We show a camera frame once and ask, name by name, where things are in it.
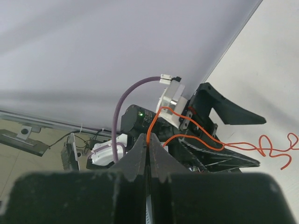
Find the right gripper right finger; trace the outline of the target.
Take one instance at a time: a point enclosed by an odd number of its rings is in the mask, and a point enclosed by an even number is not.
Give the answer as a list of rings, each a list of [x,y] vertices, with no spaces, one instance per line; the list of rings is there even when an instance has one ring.
[[[152,207],[158,224],[293,224],[275,180],[263,173],[193,173],[149,143]]]

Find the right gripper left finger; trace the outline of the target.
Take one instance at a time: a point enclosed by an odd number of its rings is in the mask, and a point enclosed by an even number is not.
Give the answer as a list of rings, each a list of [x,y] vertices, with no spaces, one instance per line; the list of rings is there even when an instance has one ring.
[[[146,143],[111,168],[88,172],[31,172],[14,182],[0,207],[3,224],[143,224]]]

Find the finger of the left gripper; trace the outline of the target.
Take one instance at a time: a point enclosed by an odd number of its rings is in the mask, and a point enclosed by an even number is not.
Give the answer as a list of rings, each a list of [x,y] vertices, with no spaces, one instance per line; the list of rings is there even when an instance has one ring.
[[[191,164],[198,167],[199,171],[207,173],[239,172],[240,168],[260,166],[258,160],[226,148],[215,151],[201,143],[193,145],[193,142],[186,138],[179,139],[179,143],[185,149]]]
[[[198,113],[202,118],[214,109],[226,125],[261,125],[266,119],[250,112],[221,95],[210,83],[198,87]]]

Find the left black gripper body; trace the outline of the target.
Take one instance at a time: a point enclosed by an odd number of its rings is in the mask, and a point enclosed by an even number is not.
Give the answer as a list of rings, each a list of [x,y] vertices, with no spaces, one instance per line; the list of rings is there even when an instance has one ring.
[[[218,139],[216,136],[216,129],[218,126],[212,122],[212,120],[209,117],[202,118],[198,113],[198,89],[196,90],[195,94],[191,97],[191,99],[187,102],[187,106],[183,114],[191,115],[191,119],[197,122],[201,127],[203,127],[207,133],[209,133],[212,137],[215,139]],[[182,125],[184,126],[182,129],[177,129],[174,126],[171,125],[161,125],[161,129],[158,132],[158,138],[161,142],[166,142],[170,137],[177,135],[177,134],[185,134],[190,136],[198,137],[199,139],[203,140],[206,144],[209,146],[212,146],[214,148],[219,148],[219,143],[215,142],[211,138],[209,138],[206,133],[204,133],[199,127],[197,127],[194,123],[192,123],[189,120],[184,120],[183,118],[179,118],[180,121],[182,121]],[[185,152],[185,149],[180,145],[179,139],[184,137],[176,137],[172,139],[169,142],[170,145],[170,151],[173,157],[175,157],[178,161],[181,161],[182,163],[191,163],[189,161],[189,156]],[[187,140],[190,140],[193,142],[193,145],[196,143],[202,142],[193,139],[193,138],[187,138]]]

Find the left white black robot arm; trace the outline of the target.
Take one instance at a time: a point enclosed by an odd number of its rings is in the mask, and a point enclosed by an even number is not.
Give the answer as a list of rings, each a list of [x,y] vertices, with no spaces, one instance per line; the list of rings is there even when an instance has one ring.
[[[190,100],[183,101],[182,115],[187,116],[197,122],[213,138],[220,141],[216,136],[218,125],[209,118],[211,109],[214,109],[220,119],[226,125],[261,125],[266,123],[266,119],[255,113],[247,111],[240,106],[223,97],[211,84],[200,84]],[[126,138],[127,149],[129,150],[135,144],[140,134],[146,133],[156,114],[150,110],[137,105],[130,105],[121,117],[121,134],[119,137]],[[212,140],[194,123],[184,118],[176,116],[175,122],[169,123],[166,118],[159,115],[152,133],[154,133],[161,143],[165,143],[170,137],[177,134],[185,134],[198,137],[208,146],[220,148],[221,144]],[[117,140],[117,144],[125,143],[122,139]],[[109,168],[114,165],[113,155],[110,146],[104,146],[104,143],[93,145],[97,152],[92,153],[88,159],[86,168],[101,169]],[[120,157],[123,156],[122,145],[120,147]],[[194,168],[198,172],[240,172],[239,168],[259,167],[260,162],[242,155],[240,153],[224,148],[221,151],[215,151],[205,146],[200,141],[187,137],[176,137],[167,143],[168,152],[185,167]]]

